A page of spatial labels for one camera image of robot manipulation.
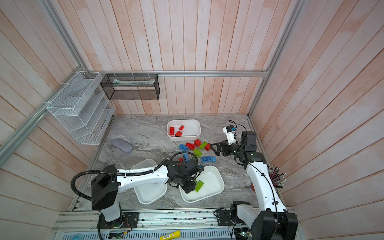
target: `bundle of pencils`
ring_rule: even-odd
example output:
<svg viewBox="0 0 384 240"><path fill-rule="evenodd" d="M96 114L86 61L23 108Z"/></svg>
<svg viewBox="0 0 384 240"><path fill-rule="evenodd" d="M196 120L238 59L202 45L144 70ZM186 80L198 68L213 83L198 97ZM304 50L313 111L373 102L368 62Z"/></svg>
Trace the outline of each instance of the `bundle of pencils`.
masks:
<svg viewBox="0 0 384 240"><path fill-rule="evenodd" d="M268 164L268 174L273 183L273 186L275 188L285 188L283 182L286 181L286 179L284 179L286 173L279 174L279 171L280 168Z"/></svg>

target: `side wall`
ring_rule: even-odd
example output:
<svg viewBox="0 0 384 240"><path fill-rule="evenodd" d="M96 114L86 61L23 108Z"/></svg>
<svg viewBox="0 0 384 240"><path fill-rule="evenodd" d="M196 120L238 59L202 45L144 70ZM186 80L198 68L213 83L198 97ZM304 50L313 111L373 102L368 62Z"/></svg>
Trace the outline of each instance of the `side wall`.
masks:
<svg viewBox="0 0 384 240"><path fill-rule="evenodd" d="M384 237L383 12L308 1L252 116L308 239Z"/></svg>
<svg viewBox="0 0 384 240"><path fill-rule="evenodd" d="M0 1L0 145L77 66L39 1ZM93 154L48 115L0 169L2 237L44 239Z"/></svg>
<svg viewBox="0 0 384 240"><path fill-rule="evenodd" d="M297 0L52 0L95 71L263 70ZM117 114L247 113L258 77L160 78L158 101Z"/></svg>

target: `gray marble surface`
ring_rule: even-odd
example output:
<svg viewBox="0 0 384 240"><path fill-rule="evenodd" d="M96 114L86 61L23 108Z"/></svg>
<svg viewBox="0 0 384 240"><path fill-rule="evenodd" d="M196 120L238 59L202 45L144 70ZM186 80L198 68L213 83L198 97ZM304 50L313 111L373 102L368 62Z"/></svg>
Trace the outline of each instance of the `gray marble surface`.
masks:
<svg viewBox="0 0 384 240"><path fill-rule="evenodd" d="M198 120L201 125L199 140L208 143L227 139L222 128L231 124L228 120L240 123L247 127L247 130L250 130L247 116L242 114L116 117L94 169L102 170L110 164L115 164L118 169L130 169L133 165L145 159L153 159L156 163L160 163L164 158L180 151L178 146L180 143L185 144L185 142L172 142L166 134L167 123L175 119ZM113 147L111 143L116 138L122 138L132 144L134 150L129 154L125 154ZM207 152L203 149L202 152L203 156L214 156L212 150ZM133 189L118 194L117 201L120 202L122 209L219 208L229 207L234 200L248 201L252 206L258 206L256 194L251 189L251 180L244 168L237 165L232 156L217 156L216 159L216 163L209 165L215 166L224 180L225 188L220 194L190 204L182 199L179 189L168 186L166 194L150 205L141 204ZM84 193L91 195L90 181ZM75 211L81 210L91 210L91 202L79 198Z"/></svg>

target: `lime green block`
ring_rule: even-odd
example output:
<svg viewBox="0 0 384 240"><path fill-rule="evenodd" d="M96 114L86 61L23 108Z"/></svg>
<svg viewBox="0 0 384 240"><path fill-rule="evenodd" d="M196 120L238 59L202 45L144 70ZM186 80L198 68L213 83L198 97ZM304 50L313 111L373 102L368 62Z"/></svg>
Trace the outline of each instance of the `lime green block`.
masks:
<svg viewBox="0 0 384 240"><path fill-rule="evenodd" d="M197 183L197 185L195 187L195 191L198 192L203 185L204 185L204 183L199 180L199 182Z"/></svg>
<svg viewBox="0 0 384 240"><path fill-rule="evenodd" d="M208 144L208 143L203 142L202 144L200 144L199 148L202 150L203 148L205 148L205 146L206 146L207 144Z"/></svg>
<svg viewBox="0 0 384 240"><path fill-rule="evenodd" d="M193 152L196 154L196 156L201 157L203 155L199 150L194 149Z"/></svg>

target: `white plastic tray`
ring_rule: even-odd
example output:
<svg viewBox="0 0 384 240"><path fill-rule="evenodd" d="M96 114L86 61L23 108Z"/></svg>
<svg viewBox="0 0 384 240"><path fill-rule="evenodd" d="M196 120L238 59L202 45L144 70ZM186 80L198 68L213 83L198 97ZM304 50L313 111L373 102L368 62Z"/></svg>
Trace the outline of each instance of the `white plastic tray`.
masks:
<svg viewBox="0 0 384 240"><path fill-rule="evenodd" d="M204 171L198 176L196 181L202 181L204 185L201 189L196 192L192 191L186 194L185 191L180 187L181 197L188 203L197 202L207 197L212 197L216 194L221 193L224 190L224 181L220 175L218 169L214 166L204 167Z"/></svg>
<svg viewBox="0 0 384 240"><path fill-rule="evenodd" d="M171 127L175 127L175 134L179 131L179 127L184 126L184 129L181 131L181 137L175 137L174 135L169 135L169 130ZM172 120L167 124L167 135L171 141L191 141L199 138L201 134L201 127L199 121L196 119L182 119L182 120Z"/></svg>
<svg viewBox="0 0 384 240"><path fill-rule="evenodd" d="M156 162L153 159L146 159L142 162L131 167L131 169L139 169L145 167L154 167L157 166ZM134 187L137 199L142 204L152 204L159 200L162 196L165 195L168 189L167 184L145 184L139 187Z"/></svg>

